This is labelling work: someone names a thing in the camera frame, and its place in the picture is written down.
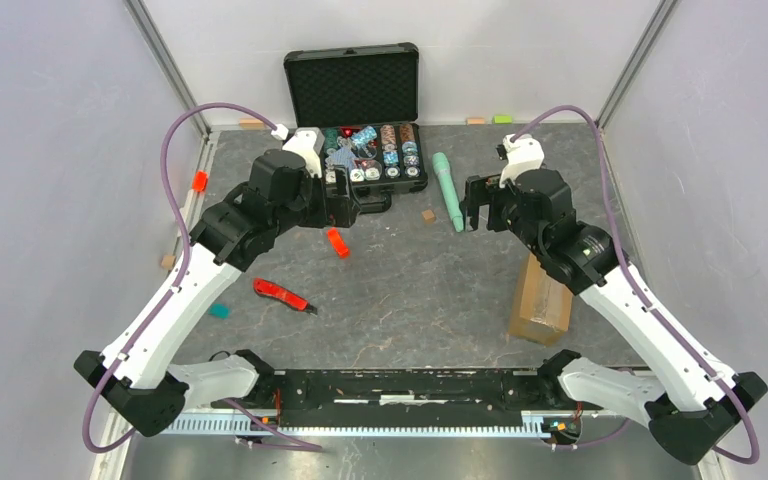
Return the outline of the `red black utility knife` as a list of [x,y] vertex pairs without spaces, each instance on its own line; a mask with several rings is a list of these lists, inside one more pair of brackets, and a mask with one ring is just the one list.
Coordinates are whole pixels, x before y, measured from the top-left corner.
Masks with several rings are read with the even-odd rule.
[[307,314],[317,315],[318,309],[308,300],[297,295],[291,290],[263,278],[254,278],[253,291],[256,295],[268,298],[287,306],[288,308]]

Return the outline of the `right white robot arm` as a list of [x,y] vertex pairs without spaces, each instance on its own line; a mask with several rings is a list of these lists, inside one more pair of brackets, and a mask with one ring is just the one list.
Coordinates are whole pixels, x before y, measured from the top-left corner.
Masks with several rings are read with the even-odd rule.
[[598,405],[648,429],[674,459],[698,464],[738,424],[759,455],[749,411],[767,394],[755,372],[735,372],[696,341],[645,285],[637,268],[604,229],[576,217],[572,193],[551,169],[472,176],[461,210],[476,229],[513,233],[548,276],[601,314],[651,371],[649,377],[598,365],[563,350],[539,368],[540,400],[551,408],[570,401]]

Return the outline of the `brown cardboard express box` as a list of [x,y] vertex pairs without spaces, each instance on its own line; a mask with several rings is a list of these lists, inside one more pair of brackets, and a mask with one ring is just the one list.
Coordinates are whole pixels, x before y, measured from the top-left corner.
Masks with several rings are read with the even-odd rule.
[[513,297],[508,334],[552,346],[568,331],[572,293],[553,280],[529,254],[523,262]]

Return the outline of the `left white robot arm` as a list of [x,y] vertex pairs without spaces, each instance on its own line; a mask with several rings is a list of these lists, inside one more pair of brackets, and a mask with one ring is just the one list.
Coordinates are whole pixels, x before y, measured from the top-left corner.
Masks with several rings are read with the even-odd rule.
[[348,228],[360,205],[349,171],[314,176],[294,152],[257,157],[248,180],[207,208],[170,276],[140,315],[103,351],[85,350],[75,370],[132,429],[155,436],[185,410],[226,398],[250,407],[274,394],[271,367],[249,351],[223,360],[175,365],[183,341],[208,308],[294,227]]

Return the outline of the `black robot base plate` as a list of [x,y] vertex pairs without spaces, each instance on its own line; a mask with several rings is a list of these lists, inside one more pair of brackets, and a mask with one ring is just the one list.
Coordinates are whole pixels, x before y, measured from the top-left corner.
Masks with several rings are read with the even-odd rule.
[[524,412],[574,415],[586,404],[534,368],[284,369],[249,350],[259,378],[235,403],[281,427],[508,427]]

